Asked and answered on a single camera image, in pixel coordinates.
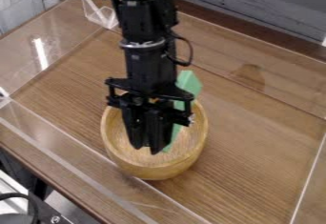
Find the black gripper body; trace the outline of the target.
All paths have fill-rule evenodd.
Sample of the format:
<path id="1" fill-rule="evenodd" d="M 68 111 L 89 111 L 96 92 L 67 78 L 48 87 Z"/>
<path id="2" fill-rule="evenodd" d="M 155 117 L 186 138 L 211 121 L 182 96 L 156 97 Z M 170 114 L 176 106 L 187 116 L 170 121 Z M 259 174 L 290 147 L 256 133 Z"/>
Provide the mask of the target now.
<path id="1" fill-rule="evenodd" d="M 131 103 L 146 112 L 152 108 L 171 108 L 174 124 L 190 125 L 194 94 L 176 86 L 176 66 L 188 66 L 176 60 L 175 43 L 160 39 L 156 42 L 136 43 L 123 40 L 125 78 L 109 77 L 108 105 L 123 110 Z"/>

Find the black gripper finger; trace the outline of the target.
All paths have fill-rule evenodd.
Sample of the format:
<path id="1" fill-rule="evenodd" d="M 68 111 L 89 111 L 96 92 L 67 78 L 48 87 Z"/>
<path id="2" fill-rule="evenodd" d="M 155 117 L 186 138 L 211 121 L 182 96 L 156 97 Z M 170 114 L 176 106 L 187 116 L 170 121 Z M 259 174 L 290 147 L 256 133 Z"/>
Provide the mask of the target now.
<path id="1" fill-rule="evenodd" d="M 150 153 L 156 155 L 172 140 L 172 109 L 152 108 L 146 112 Z"/>
<path id="2" fill-rule="evenodd" d="M 121 105 L 121 119 L 131 146 L 139 150 L 146 144 L 144 111 L 131 103 Z"/>

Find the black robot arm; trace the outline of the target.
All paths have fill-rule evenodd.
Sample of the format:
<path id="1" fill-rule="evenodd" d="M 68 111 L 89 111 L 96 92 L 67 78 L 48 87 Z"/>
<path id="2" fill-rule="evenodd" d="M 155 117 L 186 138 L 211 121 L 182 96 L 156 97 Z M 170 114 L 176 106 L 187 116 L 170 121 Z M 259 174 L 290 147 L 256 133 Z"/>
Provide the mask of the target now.
<path id="1" fill-rule="evenodd" d="M 111 0 L 121 29 L 125 77 L 105 79 L 107 104 L 121 111 L 135 149 L 160 153 L 172 141 L 174 125 L 191 123 L 194 93 L 176 85 L 178 25 L 174 0 Z"/>

